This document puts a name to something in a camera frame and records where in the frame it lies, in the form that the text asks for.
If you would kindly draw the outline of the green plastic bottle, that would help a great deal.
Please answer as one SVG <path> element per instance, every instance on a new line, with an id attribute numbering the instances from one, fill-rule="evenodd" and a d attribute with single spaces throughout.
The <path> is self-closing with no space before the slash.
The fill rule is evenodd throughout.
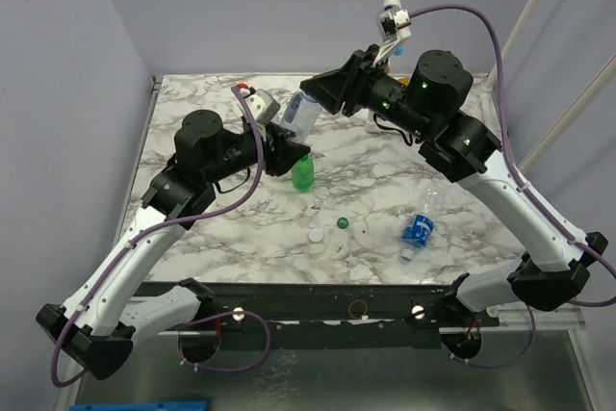
<path id="1" fill-rule="evenodd" d="M 314 162 L 310 155 L 303 156 L 291 170 L 292 184 L 301 193 L 308 192 L 315 181 Z"/>

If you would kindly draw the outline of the small clear water bottle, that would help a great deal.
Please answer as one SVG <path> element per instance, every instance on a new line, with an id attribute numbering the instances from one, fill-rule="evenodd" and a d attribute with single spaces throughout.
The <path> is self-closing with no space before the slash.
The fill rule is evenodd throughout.
<path id="1" fill-rule="evenodd" d="M 279 125 L 292 132 L 290 140 L 303 143 L 322 111 L 321 104 L 304 91 L 296 92 L 287 104 Z"/>

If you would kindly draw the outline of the green bottle cap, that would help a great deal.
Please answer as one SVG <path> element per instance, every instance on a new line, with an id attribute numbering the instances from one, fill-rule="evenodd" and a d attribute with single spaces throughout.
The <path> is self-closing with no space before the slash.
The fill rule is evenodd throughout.
<path id="1" fill-rule="evenodd" d="M 347 228 L 349 227 L 349 221 L 348 221 L 348 219 L 347 219 L 347 218 L 344 218 L 344 217 L 340 217 L 340 218 L 338 218 L 338 220 L 337 220 L 337 226 L 338 226 L 340 229 L 347 229 Z"/>

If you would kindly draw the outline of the blue label clear bottle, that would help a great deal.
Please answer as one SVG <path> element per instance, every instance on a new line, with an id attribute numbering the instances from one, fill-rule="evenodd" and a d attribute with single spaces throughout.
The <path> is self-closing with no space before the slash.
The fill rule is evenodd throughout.
<path id="1" fill-rule="evenodd" d="M 444 193 L 440 187 L 429 185 L 424 189 L 414 214 L 407 220 L 401 234 L 403 249 L 412 250 L 415 256 L 426 248 L 434 232 L 443 200 Z"/>

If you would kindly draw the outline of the blue white bottle cap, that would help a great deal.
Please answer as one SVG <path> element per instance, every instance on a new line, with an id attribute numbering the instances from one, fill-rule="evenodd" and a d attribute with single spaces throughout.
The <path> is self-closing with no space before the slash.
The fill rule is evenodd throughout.
<path id="1" fill-rule="evenodd" d="M 406 262 L 410 262 L 413 260 L 414 257 L 414 252 L 410 249 L 403 249 L 401 252 L 401 258 L 406 261 Z"/>

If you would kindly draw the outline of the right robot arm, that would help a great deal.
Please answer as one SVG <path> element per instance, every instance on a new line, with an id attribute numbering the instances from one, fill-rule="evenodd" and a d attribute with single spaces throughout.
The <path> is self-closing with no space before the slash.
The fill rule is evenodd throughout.
<path id="1" fill-rule="evenodd" d="M 507 165 L 499 138 L 462 112 L 474 79 L 453 54 L 421 54 L 407 85 L 373 65 L 375 55 L 374 46 L 357 50 L 300 88 L 332 115 L 367 109 L 413 136 L 425 161 L 490 209 L 525 250 L 509 267 L 458 277 L 442 305 L 445 319 L 462 326 L 490 306 L 521 301 L 548 312 L 572 302 L 603 254 L 605 236 L 560 215 Z"/>

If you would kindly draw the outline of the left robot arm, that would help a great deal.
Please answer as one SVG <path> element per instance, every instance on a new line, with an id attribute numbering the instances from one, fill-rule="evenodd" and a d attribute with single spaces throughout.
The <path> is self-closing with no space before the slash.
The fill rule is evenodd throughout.
<path id="1" fill-rule="evenodd" d="M 214 296 L 189 278 L 141 309 L 128 303 L 166 251 L 205 213 L 221 192 L 221 180 L 241 171 L 281 176 L 310 152 L 274 122 L 253 131 L 224 128 L 220 116 L 197 110 L 174 135 L 175 151 L 150 182 L 125 234 L 101 266 L 62 304 L 45 304 L 36 322 L 85 372 L 104 380 L 117 372 L 137 342 L 174 325 L 206 327 Z"/>

